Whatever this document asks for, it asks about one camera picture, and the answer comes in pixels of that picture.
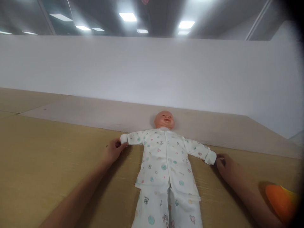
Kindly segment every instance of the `doll head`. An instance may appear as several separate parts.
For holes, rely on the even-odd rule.
[[[155,117],[154,124],[156,128],[166,127],[172,130],[174,128],[174,119],[172,113],[169,111],[161,111]]]

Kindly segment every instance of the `printed pattern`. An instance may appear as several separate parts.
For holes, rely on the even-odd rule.
[[[214,153],[210,148],[197,141],[185,139],[175,132],[160,129],[122,135],[122,143],[124,138],[129,145],[144,145],[142,167],[136,187],[142,189],[143,186],[149,185],[167,189],[170,181],[175,191],[192,199],[200,198],[188,154],[204,160],[208,154]]]
[[[132,228],[202,228],[199,201],[185,201],[183,196],[167,191],[141,190]]]

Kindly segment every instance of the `fluorescent light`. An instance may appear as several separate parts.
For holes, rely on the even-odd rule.
[[[137,32],[138,33],[149,33],[148,30],[146,30],[146,29],[138,29]]]
[[[124,21],[127,21],[127,22],[137,21],[136,17],[134,16],[133,13],[120,13],[119,15],[122,17],[122,19]]]
[[[59,20],[62,20],[62,21],[73,21],[70,18],[68,18],[66,16],[63,16],[62,14],[50,14],[50,15],[59,19]]]
[[[181,21],[180,25],[178,26],[179,29],[189,29],[194,25],[195,22],[193,21]]]
[[[27,33],[27,34],[31,34],[31,35],[38,35],[36,33],[31,33],[31,32],[23,32],[23,33]]]
[[[91,31],[89,28],[87,28],[86,26],[82,26],[82,25],[76,25],[77,28],[84,30],[84,31]]]
[[[178,34],[179,35],[188,35],[190,31],[179,31]]]
[[[94,30],[96,30],[96,31],[104,31],[104,30],[101,29],[101,28],[92,28],[92,29],[94,29]]]
[[[12,33],[2,32],[2,31],[0,31],[0,33],[7,34],[7,35],[12,35]]]

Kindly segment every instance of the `sleeve cuff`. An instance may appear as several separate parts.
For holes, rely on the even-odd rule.
[[[121,135],[121,136],[120,136],[120,143],[121,143],[121,144],[124,144],[124,143],[126,143],[126,142],[128,142],[127,134]]]
[[[215,160],[216,160],[216,153],[213,152],[212,150],[209,150],[209,151],[208,151],[208,154],[207,154],[207,156],[206,156],[205,162],[206,162],[208,165],[214,165]]]

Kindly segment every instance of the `collar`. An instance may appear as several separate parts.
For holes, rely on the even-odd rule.
[[[161,127],[161,128],[159,128],[159,130],[162,130],[162,131],[171,131],[169,128],[166,128],[166,127]]]

